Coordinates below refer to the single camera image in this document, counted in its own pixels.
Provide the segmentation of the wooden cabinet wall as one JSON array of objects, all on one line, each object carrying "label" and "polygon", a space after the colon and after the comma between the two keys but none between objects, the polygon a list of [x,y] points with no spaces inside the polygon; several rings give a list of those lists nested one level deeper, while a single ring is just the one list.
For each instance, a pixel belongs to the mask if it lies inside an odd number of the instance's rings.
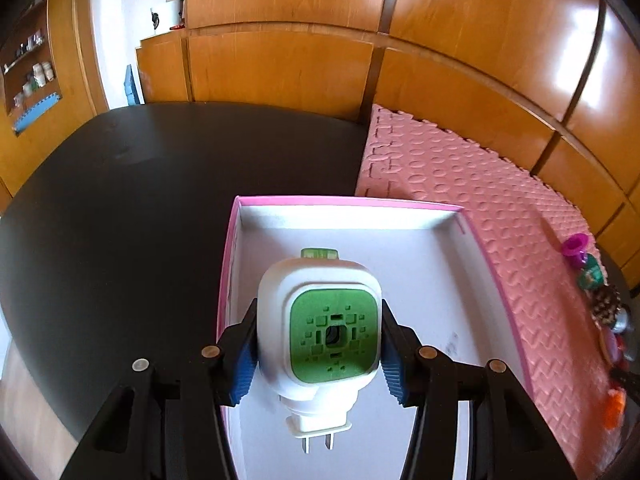
[{"label": "wooden cabinet wall", "polygon": [[[1,5],[1,47],[34,0]],[[639,20],[624,0],[48,0],[54,107],[20,136],[13,195],[90,118],[143,101],[427,119],[527,169],[639,281]]]}]

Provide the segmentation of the pink white cardboard box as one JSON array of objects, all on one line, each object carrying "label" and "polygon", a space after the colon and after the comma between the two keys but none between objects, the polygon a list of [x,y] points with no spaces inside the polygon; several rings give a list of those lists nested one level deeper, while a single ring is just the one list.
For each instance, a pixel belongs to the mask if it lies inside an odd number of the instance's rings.
[{"label": "pink white cardboard box", "polygon": [[[241,321],[273,264],[307,247],[330,248],[365,266],[396,320],[451,359],[506,362],[520,383],[530,374],[514,315],[476,229],[458,207],[364,197],[240,197],[224,248],[217,324]],[[242,479],[396,479],[408,451],[414,411],[383,376],[364,388],[349,430],[333,446],[292,436],[288,410],[255,376],[225,413]]]}]

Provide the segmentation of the blue foam piece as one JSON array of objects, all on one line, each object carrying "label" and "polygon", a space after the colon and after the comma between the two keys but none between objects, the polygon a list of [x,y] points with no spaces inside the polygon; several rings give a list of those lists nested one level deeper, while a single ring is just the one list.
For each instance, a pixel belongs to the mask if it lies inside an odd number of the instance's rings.
[{"label": "blue foam piece", "polygon": [[126,66],[124,90],[128,106],[143,104],[143,98],[138,88],[137,76],[134,74],[134,68],[131,64]]}]

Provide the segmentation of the orange block cube toy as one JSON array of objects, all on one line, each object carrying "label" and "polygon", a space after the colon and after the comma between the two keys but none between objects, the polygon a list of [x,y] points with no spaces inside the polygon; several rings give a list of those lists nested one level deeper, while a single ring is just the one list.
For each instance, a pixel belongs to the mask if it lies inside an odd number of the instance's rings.
[{"label": "orange block cube toy", "polygon": [[626,399],[624,389],[608,389],[603,412],[603,427],[606,431],[613,431],[622,424],[626,410]]}]

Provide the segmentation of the brown pine cone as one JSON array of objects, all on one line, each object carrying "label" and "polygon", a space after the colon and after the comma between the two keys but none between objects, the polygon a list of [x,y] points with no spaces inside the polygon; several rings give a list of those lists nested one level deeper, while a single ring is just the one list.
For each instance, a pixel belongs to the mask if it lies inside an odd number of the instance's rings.
[{"label": "brown pine cone", "polygon": [[615,325],[621,305],[620,292],[613,285],[601,285],[591,292],[591,315],[601,327]]}]

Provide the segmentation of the purple plastic cup toy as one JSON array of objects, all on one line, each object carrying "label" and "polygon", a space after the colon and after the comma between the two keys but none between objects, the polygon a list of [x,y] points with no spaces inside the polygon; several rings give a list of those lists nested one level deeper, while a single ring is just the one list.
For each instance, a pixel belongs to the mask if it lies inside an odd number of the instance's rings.
[{"label": "purple plastic cup toy", "polygon": [[582,270],[586,265],[589,237],[585,233],[575,233],[561,244],[561,254],[566,262],[575,270]]}]

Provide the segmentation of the red cylindrical bottle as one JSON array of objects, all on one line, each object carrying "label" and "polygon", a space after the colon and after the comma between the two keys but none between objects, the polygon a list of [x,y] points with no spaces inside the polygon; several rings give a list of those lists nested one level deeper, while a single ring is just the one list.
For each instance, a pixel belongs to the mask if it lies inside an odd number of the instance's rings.
[{"label": "red cylindrical bottle", "polygon": [[617,361],[615,366],[624,372],[629,370],[629,361],[626,359],[626,344],[622,334],[615,335],[616,348],[617,348]]}]

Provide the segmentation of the pink foam puzzle mat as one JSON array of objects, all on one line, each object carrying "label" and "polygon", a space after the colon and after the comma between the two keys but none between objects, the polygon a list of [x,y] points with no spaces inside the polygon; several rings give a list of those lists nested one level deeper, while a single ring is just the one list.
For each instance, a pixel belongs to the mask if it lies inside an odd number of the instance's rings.
[{"label": "pink foam puzzle mat", "polygon": [[603,474],[620,444],[620,430],[603,426],[608,364],[561,254],[567,237],[589,230],[579,210],[497,153],[378,105],[357,192],[466,210],[506,292],[537,408],[577,477]]}]

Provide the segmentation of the white green plug-in device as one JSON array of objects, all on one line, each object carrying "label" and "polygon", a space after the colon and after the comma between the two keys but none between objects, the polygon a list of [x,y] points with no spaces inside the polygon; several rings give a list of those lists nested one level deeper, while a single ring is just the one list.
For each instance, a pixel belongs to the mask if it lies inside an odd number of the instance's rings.
[{"label": "white green plug-in device", "polygon": [[304,450],[333,448],[381,359],[382,288],[359,263],[304,248],[270,266],[257,293],[258,365]]}]

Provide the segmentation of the teal plastic toy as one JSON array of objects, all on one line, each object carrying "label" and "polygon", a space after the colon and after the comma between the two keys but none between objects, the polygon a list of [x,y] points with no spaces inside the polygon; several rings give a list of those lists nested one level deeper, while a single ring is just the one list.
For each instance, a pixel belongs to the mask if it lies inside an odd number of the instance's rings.
[{"label": "teal plastic toy", "polygon": [[594,255],[586,255],[585,265],[577,277],[577,284],[582,290],[595,290],[604,284],[602,269]]}]

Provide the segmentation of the grey cylinder with black cap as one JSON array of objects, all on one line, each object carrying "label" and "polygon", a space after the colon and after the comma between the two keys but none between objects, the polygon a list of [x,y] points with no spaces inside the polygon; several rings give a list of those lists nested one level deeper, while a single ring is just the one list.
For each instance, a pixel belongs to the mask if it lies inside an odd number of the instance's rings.
[{"label": "grey cylinder with black cap", "polygon": [[628,304],[622,304],[616,311],[615,323],[612,327],[612,332],[616,335],[621,335],[632,330],[632,321],[630,307]]}]

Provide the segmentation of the purple oval soap case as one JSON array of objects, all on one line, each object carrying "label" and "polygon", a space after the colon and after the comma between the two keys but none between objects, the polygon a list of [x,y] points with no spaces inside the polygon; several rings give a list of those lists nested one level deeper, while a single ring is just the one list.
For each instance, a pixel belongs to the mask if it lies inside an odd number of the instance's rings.
[{"label": "purple oval soap case", "polygon": [[616,335],[606,326],[600,328],[599,344],[605,362],[609,366],[615,366],[620,360],[620,348],[618,348]]}]

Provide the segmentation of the wooden shelf with bottles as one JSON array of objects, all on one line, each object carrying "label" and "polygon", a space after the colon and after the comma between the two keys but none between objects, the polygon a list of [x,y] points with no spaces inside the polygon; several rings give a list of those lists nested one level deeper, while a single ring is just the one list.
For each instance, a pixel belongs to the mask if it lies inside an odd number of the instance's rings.
[{"label": "wooden shelf with bottles", "polygon": [[1,103],[20,136],[62,99],[48,27],[48,0],[34,0],[1,48]]}]

